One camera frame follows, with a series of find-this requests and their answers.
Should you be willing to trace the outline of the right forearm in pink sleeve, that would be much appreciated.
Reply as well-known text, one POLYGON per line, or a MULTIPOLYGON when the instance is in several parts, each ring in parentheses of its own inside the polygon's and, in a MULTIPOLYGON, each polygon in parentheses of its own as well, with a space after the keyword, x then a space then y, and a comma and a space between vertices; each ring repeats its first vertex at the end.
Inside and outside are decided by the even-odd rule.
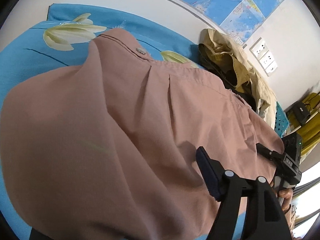
POLYGON ((290 233, 291 238, 294 239, 293 236, 293 229, 295 227, 295 220, 296 220, 296 208, 295 206, 290 205, 288 210, 284 213, 290 233))

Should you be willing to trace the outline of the person's right hand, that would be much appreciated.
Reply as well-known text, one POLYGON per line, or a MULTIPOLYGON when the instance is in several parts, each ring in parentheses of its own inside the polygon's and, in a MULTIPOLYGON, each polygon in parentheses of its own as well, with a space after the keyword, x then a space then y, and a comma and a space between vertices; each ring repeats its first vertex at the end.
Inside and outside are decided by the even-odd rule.
POLYGON ((293 198, 293 189, 292 188, 283 189, 283 190, 279 191, 279 193, 277 193, 274 190, 273 182, 270 183, 270 187, 272 188, 274 194, 278 198, 283 198, 283 202, 281 204, 281 209, 284 213, 287 213, 287 211, 289 211, 289 209, 291 208, 291 201, 293 198))

